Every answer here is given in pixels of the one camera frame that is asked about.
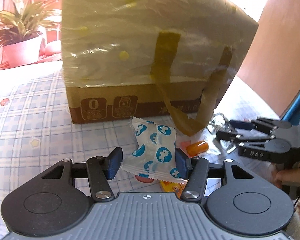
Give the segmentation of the person's right hand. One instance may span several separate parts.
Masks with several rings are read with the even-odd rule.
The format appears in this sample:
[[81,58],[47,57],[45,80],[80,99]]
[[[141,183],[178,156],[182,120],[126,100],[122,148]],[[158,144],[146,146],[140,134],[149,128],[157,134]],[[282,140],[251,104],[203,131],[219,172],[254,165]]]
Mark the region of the person's right hand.
[[278,170],[276,164],[270,165],[271,179],[270,181],[278,188],[283,185],[292,184],[300,186],[300,167],[293,169]]

